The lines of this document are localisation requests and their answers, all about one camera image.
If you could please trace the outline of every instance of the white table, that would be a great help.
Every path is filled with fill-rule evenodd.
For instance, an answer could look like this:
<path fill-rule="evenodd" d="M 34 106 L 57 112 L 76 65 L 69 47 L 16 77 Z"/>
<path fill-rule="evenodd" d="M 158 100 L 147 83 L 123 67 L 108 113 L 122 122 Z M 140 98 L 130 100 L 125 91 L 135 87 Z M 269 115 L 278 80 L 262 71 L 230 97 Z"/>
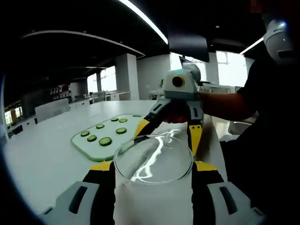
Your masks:
<path fill-rule="evenodd" d="M 157 99 L 162 97 L 164 95 L 163 89 L 157 89 L 157 90 L 151 90 L 149 91 L 149 95 L 151 96 L 157 96 Z"/>
<path fill-rule="evenodd" d="M 203 87 L 206 91 L 210 91 L 213 93 L 235 93 L 235 87 L 234 86 L 228 86 L 228 85 L 219 85 L 219 84 L 213 84 L 213 83 L 204 83 Z"/>
<path fill-rule="evenodd" d="M 10 139 L 4 148 L 9 171 L 24 200 L 40 214 L 96 164 L 72 144 L 74 134 L 119 114 L 146 115 L 156 101 L 104 101 L 47 119 Z M 209 116 L 205 117 L 203 161 L 216 166 L 227 180 L 223 154 Z"/>
<path fill-rule="evenodd" d="M 130 94 L 130 93 L 131 93 L 131 91 L 108 92 L 106 94 L 106 101 L 119 101 L 119 100 L 121 100 L 120 96 Z"/>

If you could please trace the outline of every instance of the cutting board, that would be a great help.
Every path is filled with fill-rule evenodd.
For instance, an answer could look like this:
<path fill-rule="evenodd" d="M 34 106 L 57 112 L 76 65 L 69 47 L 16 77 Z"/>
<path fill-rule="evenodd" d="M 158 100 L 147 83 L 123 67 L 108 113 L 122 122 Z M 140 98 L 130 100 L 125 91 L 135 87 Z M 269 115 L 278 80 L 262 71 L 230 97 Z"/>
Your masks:
<path fill-rule="evenodd" d="M 112 118 L 118 118 L 117 121 L 111 121 Z M 113 159 L 115 152 L 118 148 L 128 142 L 134 137 L 137 125 L 143 120 L 143 115 L 123 114 L 114 116 L 106 121 L 100 121 L 98 124 L 103 124 L 104 127 L 97 129 L 95 124 L 90 128 L 86 128 L 83 131 L 89 131 L 89 135 L 82 137 L 80 133 L 74 135 L 71 139 L 72 144 L 83 153 L 88 159 L 95 162 L 110 161 Z M 127 119 L 125 123 L 121 123 L 120 119 Z M 124 134 L 117 134 L 118 128 L 126 128 L 127 131 Z M 91 135 L 95 135 L 97 139 L 93 142 L 89 142 L 87 139 Z M 101 146 L 99 140 L 104 137 L 110 137 L 112 143 L 108 146 Z"/>

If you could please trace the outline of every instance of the black shirt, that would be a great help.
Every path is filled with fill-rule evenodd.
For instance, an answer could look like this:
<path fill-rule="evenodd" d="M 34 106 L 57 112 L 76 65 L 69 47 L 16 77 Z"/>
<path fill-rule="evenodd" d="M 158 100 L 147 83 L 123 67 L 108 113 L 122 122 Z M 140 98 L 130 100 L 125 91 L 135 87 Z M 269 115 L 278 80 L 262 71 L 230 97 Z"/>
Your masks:
<path fill-rule="evenodd" d="M 284 110 L 287 79 L 295 73 L 293 67 L 278 66 L 270 58 L 256 60 L 248 74 L 245 87 L 238 90 L 253 110 L 258 111 L 256 122 L 235 141 L 235 170 L 237 186 L 249 196 L 253 206 L 264 212 L 274 211 L 282 167 L 285 136 Z"/>

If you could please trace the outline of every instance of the cucumber slice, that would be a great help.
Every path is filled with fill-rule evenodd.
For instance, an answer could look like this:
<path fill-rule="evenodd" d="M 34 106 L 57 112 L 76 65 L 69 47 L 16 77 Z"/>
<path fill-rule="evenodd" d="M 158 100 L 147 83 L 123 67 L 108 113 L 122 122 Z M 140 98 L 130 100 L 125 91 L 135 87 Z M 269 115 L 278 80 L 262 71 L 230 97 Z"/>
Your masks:
<path fill-rule="evenodd" d="M 89 135 L 89 134 L 90 134 L 89 131 L 83 131 L 83 132 L 80 134 L 80 136 L 81 136 L 81 137 L 85 137 L 85 136 L 87 136 L 87 135 Z"/>
<path fill-rule="evenodd" d="M 88 142 L 93 142 L 97 139 L 97 137 L 95 135 L 91 135 L 88 137 Z"/>
<path fill-rule="evenodd" d="M 117 134 L 124 134 L 124 133 L 126 133 L 127 132 L 127 129 L 126 128 L 124 128 L 124 127 L 122 127 L 122 128 L 119 128 L 119 129 L 117 129 L 116 130 L 116 133 Z"/>
<path fill-rule="evenodd" d="M 120 122 L 120 123 L 125 123 L 125 122 L 127 122 L 127 119 L 125 119 L 125 118 L 120 119 L 119 122 Z"/>
<path fill-rule="evenodd" d="M 98 125 L 96 126 L 97 129 L 101 129 L 101 128 L 103 128 L 103 127 L 105 127 L 103 124 L 98 124 Z"/>
<path fill-rule="evenodd" d="M 110 137 L 104 137 L 102 139 L 99 140 L 99 144 L 101 146 L 107 146 L 107 145 L 110 145 L 112 143 L 112 139 Z"/>

